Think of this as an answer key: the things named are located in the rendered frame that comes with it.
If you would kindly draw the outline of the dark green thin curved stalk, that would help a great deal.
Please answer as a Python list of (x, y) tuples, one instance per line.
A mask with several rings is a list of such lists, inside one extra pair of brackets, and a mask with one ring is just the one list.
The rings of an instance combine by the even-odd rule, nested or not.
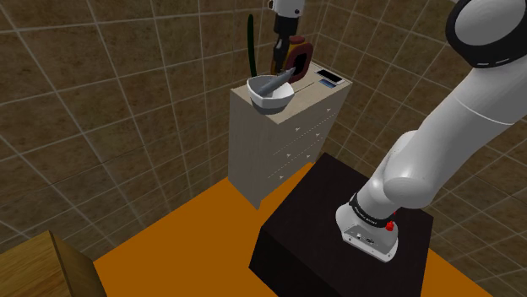
[(252, 77), (256, 77), (258, 74), (255, 59), (253, 15), (251, 13), (247, 17), (247, 55), (250, 74)]

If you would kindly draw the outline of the brown wooden cabinet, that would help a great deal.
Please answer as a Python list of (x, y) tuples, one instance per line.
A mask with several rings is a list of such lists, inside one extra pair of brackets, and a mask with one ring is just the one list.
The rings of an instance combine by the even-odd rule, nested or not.
[(94, 263), (51, 231), (0, 254), (0, 297), (107, 297)]

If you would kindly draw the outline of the grey pestle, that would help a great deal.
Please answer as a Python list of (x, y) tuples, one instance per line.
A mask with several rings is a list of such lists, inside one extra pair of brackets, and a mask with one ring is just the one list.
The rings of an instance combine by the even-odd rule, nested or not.
[(280, 75), (273, 76), (270, 79), (270, 81), (262, 85), (259, 89), (256, 89), (255, 93), (262, 97), (267, 96), (268, 94), (278, 89), (281, 85), (287, 83), (295, 71), (296, 71), (296, 68), (292, 67), (284, 71)]

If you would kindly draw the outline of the white bowl with grey base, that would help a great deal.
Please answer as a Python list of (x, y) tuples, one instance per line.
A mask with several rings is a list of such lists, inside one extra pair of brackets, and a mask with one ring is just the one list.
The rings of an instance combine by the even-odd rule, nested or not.
[(247, 92), (253, 107), (261, 114), (276, 114), (282, 112), (291, 102), (295, 92), (289, 83), (282, 84), (273, 92), (262, 96), (256, 92), (272, 79), (273, 75), (260, 75), (247, 80)]

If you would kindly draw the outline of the dark robot stand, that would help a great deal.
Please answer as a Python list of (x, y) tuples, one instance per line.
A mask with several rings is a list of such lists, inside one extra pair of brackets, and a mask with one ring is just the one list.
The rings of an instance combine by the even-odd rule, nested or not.
[(431, 215), (397, 211), (399, 246), (389, 262), (342, 239), (335, 212), (366, 182), (323, 154), (261, 227), (250, 269), (278, 297), (421, 297)]

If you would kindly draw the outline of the dark red and yellow jug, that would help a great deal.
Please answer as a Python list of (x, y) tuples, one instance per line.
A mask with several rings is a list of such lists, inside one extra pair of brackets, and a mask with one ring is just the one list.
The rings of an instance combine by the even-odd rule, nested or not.
[(289, 49), (285, 56), (283, 69), (288, 71), (294, 68), (290, 76), (290, 84), (302, 79), (309, 68), (312, 60), (313, 45), (305, 40), (304, 36), (293, 35), (289, 37)]

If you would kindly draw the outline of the pale wooden chest of drawers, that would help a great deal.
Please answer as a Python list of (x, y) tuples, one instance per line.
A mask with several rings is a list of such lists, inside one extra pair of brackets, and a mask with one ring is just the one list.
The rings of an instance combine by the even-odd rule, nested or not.
[(307, 163), (313, 163), (350, 92), (346, 80), (334, 88), (309, 65), (304, 78), (291, 84), (295, 95), (276, 114), (261, 114), (247, 92), (247, 82), (230, 92), (228, 180), (255, 207)]

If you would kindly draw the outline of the white phone with black screen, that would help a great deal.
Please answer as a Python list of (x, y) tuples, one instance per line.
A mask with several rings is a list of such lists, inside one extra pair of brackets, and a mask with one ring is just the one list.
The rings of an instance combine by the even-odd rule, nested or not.
[(316, 71), (316, 74), (318, 74), (319, 76), (323, 77), (324, 80), (330, 82), (331, 84), (334, 84), (334, 85), (339, 85), (339, 84), (342, 84), (345, 80), (343, 78), (341, 78), (340, 76), (334, 74), (334, 73), (331, 73), (330, 71), (326, 70), (326, 69), (319, 69)]

